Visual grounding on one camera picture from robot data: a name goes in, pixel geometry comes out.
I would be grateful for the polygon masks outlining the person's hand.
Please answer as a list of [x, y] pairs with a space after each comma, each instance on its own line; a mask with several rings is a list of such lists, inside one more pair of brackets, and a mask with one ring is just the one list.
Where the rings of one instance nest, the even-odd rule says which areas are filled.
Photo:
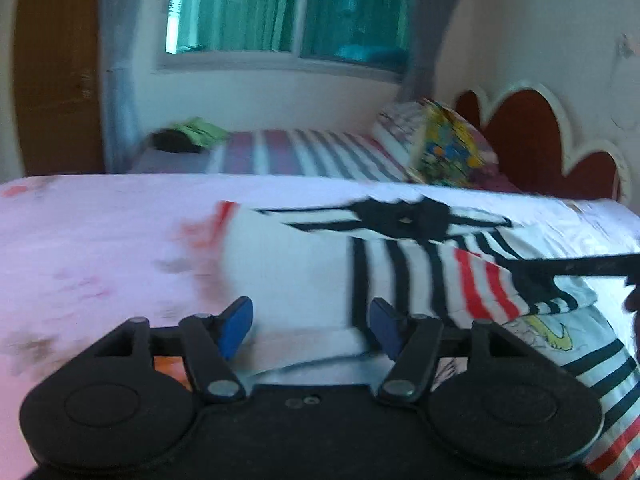
[[634, 355], [636, 360], [640, 361], [640, 286], [634, 286], [634, 289], [628, 294], [624, 302], [624, 308], [631, 313], [632, 318], [632, 340], [634, 341]]

